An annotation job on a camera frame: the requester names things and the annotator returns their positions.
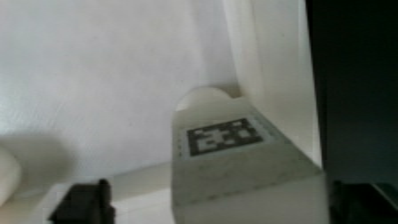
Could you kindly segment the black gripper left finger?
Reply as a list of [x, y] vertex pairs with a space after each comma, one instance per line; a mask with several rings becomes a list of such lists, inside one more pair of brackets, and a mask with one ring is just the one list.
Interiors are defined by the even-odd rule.
[[109, 183], [74, 184], [47, 216], [49, 224], [115, 224]]

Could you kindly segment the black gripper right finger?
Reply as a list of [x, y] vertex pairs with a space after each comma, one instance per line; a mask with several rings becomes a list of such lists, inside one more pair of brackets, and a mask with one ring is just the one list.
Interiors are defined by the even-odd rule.
[[386, 183], [333, 182], [331, 224], [398, 224], [398, 189]]

